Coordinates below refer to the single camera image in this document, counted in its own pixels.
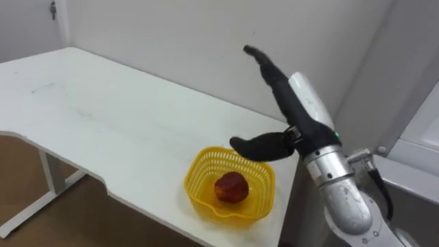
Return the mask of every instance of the red apple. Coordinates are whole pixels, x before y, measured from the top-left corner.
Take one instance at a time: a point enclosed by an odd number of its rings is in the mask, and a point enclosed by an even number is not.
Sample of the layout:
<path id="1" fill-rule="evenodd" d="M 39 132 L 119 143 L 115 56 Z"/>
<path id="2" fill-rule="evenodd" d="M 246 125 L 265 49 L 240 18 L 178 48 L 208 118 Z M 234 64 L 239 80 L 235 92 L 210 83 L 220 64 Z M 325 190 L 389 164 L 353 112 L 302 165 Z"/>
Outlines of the red apple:
<path id="1" fill-rule="evenodd" d="M 239 172 L 228 172 L 215 183 L 215 194 L 223 202 L 238 203 L 248 196 L 248 183 Z"/>

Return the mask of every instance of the basket rim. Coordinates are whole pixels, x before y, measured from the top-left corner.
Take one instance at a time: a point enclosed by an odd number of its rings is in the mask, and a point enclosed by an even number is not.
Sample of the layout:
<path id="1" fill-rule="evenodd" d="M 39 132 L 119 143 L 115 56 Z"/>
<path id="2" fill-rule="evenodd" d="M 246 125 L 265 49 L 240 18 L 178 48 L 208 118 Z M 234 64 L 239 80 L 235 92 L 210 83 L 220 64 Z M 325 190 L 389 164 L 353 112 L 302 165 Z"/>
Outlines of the basket rim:
<path id="1" fill-rule="evenodd" d="M 216 151 L 220 150 L 221 152 L 224 152 L 224 153 L 239 155 L 233 149 L 219 147 L 219 146 L 212 146 L 212 147 L 207 147 L 207 148 L 202 149 L 198 153 L 196 158 L 193 160 L 193 162 L 191 164 L 191 167 L 189 168 L 189 171 L 187 172 L 186 177 L 185 177 L 185 191 L 186 191 L 186 194 L 189 196 L 189 198 L 192 201 L 195 201 L 195 202 L 197 202 L 199 204 L 202 204 L 202 205 L 208 207 L 210 210 L 212 210 L 212 212 L 215 214 L 215 216 L 220 217 L 220 218 L 239 217 L 239 218 L 243 218 L 243 219 L 247 219 L 247 220 L 260 220 L 260 219 L 264 218 L 265 216 L 267 216 L 268 214 L 270 214 L 270 212 L 272 210 L 272 207 L 273 207 L 274 193 L 275 193 L 275 189 L 276 189 L 275 188 L 275 186 L 276 186 L 276 174 L 274 173 L 274 171 L 271 168 L 271 166 L 268 165 L 265 162 L 255 162 L 255 161 L 252 161 L 252 162 L 260 164 L 264 169 L 268 170 L 270 175 L 272 175 L 271 192 L 270 192 L 270 197 L 271 197 L 270 199 L 271 200 L 269 200 L 270 202 L 269 202 L 269 205 L 268 205 L 269 206 L 268 210 L 265 213 L 261 214 L 261 215 L 257 215 L 257 216 L 251 217 L 251 216 L 247 216 L 247 215 L 241 215 L 241 214 L 238 214 L 238 213 L 227 213 L 227 214 L 219 213 L 215 209 L 215 207 L 213 207 L 209 203 L 206 203 L 206 202 L 203 202 L 201 200 L 198 200 L 197 198 L 194 198 L 192 196 L 192 194 L 188 192 L 188 190 L 189 190 L 188 189 L 189 177 L 192 174 L 193 170 L 195 169 L 195 164 L 201 158 L 202 155 L 204 155 L 207 152 L 213 151 L 213 150 L 216 150 Z"/>

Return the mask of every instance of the black cable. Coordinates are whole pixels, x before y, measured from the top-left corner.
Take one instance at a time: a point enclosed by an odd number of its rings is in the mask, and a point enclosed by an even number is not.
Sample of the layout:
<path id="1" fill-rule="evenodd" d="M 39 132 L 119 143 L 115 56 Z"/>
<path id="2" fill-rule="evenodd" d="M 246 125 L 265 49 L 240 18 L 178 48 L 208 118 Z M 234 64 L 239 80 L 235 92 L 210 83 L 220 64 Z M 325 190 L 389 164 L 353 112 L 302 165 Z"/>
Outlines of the black cable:
<path id="1" fill-rule="evenodd" d="M 378 172 L 378 169 L 376 168 L 369 171 L 368 173 L 370 178 L 375 182 L 376 186 L 378 187 L 378 190 L 381 192 L 381 194 L 383 194 L 383 197 L 387 204 L 387 219 L 390 221 L 393 217 L 393 202 L 390 197 L 389 191 L 385 187 L 384 180 Z"/>

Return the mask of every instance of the white arm segment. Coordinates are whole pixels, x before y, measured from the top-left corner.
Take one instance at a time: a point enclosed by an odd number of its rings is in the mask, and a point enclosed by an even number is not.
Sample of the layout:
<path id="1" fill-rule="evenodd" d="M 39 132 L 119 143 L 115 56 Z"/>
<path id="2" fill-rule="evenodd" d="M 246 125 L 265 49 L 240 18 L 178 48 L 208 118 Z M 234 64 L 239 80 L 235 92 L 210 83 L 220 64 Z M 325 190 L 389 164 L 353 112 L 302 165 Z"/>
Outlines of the white arm segment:
<path id="1" fill-rule="evenodd" d="M 289 78 L 289 85 L 299 98 L 303 107 L 305 107 L 305 110 L 307 110 L 308 114 L 314 120 L 319 121 L 334 130 L 334 123 L 332 122 L 331 116 L 326 107 L 324 107 L 322 100 L 314 91 L 311 83 L 309 83 L 308 78 L 300 72 L 295 72 L 295 74 Z"/>

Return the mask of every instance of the white wall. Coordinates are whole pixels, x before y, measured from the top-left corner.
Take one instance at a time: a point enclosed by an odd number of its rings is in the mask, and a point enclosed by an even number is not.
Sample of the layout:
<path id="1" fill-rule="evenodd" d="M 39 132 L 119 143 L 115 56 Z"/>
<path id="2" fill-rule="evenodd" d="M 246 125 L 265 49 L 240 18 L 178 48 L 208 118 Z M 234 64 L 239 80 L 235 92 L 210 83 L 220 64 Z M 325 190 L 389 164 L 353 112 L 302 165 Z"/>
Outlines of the white wall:
<path id="1" fill-rule="evenodd" d="M 67 0 L 71 44 L 282 119 L 256 45 L 338 109 L 392 0 Z"/>
<path id="2" fill-rule="evenodd" d="M 0 0 L 0 62 L 62 47 L 49 0 Z"/>
<path id="3" fill-rule="evenodd" d="M 335 119 L 350 150 L 390 151 L 439 80 L 438 27 L 439 1 L 396 1 Z"/>

